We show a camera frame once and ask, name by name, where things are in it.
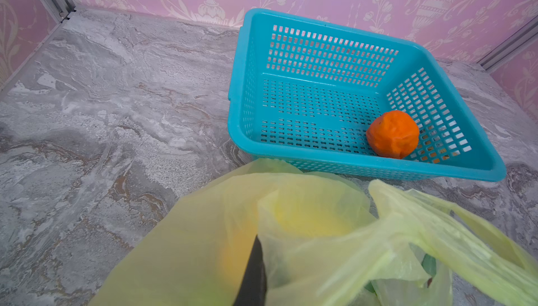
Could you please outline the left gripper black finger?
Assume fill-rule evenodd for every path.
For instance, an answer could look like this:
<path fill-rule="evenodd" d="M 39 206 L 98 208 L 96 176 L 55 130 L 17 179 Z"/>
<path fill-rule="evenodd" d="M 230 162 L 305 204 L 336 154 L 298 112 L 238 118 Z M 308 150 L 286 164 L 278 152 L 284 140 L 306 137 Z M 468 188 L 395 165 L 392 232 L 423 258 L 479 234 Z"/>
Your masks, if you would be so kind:
<path fill-rule="evenodd" d="M 263 263 L 263 251 L 259 238 L 256 237 L 247 263 L 242 283 L 234 306 L 266 304 L 267 281 Z"/>

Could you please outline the yellow plastic bag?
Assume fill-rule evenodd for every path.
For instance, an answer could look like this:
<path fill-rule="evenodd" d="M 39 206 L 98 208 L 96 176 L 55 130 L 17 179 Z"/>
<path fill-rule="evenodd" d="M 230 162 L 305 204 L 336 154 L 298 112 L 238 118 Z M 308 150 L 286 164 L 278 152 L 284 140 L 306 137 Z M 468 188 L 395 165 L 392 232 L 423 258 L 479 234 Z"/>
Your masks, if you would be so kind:
<path fill-rule="evenodd" d="M 455 203 L 260 159 L 178 200 L 92 305 L 232 305 L 255 238 L 266 305 L 452 305 L 453 276 L 537 304 L 537 261 Z"/>

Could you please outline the orange toy fruit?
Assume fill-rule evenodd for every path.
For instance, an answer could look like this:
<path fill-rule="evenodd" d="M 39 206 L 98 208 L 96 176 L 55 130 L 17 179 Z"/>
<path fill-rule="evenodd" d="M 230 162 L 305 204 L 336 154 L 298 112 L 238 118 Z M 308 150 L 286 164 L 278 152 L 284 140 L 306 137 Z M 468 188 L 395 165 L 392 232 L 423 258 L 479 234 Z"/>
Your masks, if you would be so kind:
<path fill-rule="evenodd" d="M 367 129 L 367 142 L 377 156 L 404 159 L 416 150 L 420 129 L 403 111 L 386 112 Z"/>

